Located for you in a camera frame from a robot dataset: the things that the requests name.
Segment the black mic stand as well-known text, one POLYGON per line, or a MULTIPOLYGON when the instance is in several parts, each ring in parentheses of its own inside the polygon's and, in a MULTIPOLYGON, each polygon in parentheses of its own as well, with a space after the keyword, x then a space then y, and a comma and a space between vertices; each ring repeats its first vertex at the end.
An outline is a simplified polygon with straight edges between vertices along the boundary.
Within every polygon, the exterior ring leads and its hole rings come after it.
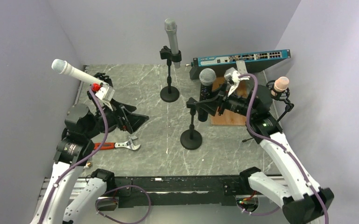
POLYGON ((163 46, 163 48, 160 50, 160 57, 162 60, 166 60, 167 65, 167 86, 161 89, 160 98, 164 102, 172 103, 179 99, 180 92, 176 87, 171 85, 171 65, 173 62, 180 63, 182 60, 182 55, 180 51, 175 55, 171 52, 171 49, 168 46, 163 46))
POLYGON ((180 137, 181 145, 187 150, 196 150, 200 148, 202 145, 202 135, 200 132, 195 130, 194 126, 194 118, 196 115, 196 107, 195 107, 196 100, 194 98, 189 98, 186 102, 186 107, 190 109, 190 125, 189 129, 185 130, 180 137))

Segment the silver grey microphone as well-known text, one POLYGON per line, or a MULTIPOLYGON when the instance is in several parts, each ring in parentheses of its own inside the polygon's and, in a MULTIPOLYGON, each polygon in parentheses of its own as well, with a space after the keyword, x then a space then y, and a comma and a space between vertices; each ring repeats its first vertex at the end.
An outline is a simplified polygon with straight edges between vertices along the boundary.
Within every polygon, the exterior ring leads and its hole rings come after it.
POLYGON ((167 18, 164 21, 165 31, 169 39, 170 49, 168 50, 169 59, 174 63, 176 69, 181 67, 181 60, 179 59, 180 50, 177 40, 177 24, 172 18, 167 18))

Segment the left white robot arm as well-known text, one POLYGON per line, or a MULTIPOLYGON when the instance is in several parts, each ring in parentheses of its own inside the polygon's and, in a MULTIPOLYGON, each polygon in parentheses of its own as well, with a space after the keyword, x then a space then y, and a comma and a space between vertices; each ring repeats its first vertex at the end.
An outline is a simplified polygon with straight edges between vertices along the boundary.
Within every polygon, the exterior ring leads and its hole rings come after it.
POLYGON ((62 139, 56 147, 51 178, 31 223, 76 224, 100 196, 109 196, 115 191, 114 173, 97 169, 79 195, 70 201, 84 166, 102 148, 95 147, 92 138, 101 133, 106 138, 116 128, 133 134, 149 120, 149 116, 136 114, 135 106, 114 100, 115 110, 101 106, 97 100, 93 103, 97 109, 95 114, 85 104, 76 104, 69 109, 62 139))

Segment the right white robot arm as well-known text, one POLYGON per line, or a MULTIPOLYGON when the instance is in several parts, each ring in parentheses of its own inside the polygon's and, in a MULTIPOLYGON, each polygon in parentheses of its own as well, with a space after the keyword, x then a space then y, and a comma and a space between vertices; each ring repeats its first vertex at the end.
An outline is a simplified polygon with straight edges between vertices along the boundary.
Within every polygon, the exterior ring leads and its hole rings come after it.
POLYGON ((319 219, 329 223, 328 208, 334 199, 332 190, 322 188, 305 169, 279 121, 270 114, 274 100, 292 107, 289 80, 280 77, 266 86, 255 85, 248 97, 233 94, 233 87, 233 83, 225 83, 213 90, 211 81, 203 81, 200 100, 190 98, 191 106, 199 113, 199 121, 227 110, 245 116, 247 131, 268 153, 286 182, 286 185, 278 184, 258 168, 249 168, 240 173, 240 191, 249 194, 254 190, 267 196, 291 224, 314 224, 319 219))

